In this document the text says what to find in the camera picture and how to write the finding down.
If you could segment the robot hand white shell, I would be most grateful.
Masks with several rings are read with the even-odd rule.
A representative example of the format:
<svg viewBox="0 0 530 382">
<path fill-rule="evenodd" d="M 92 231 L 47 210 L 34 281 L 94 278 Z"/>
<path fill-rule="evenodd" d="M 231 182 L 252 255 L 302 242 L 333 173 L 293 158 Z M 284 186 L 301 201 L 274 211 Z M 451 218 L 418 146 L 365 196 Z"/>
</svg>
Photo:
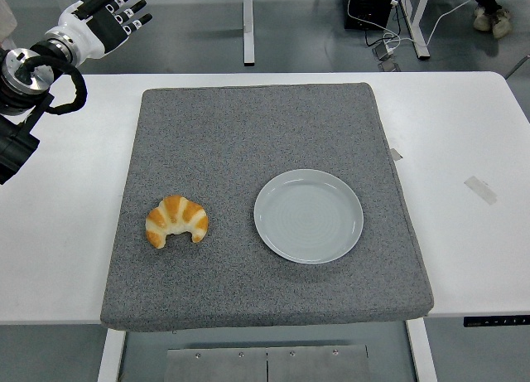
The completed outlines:
<svg viewBox="0 0 530 382">
<path fill-rule="evenodd" d="M 79 66 L 88 59 L 101 59 L 123 45 L 152 20 L 140 15 L 145 0 L 79 0 L 60 15 L 56 27 L 32 50 Z"/>
</svg>

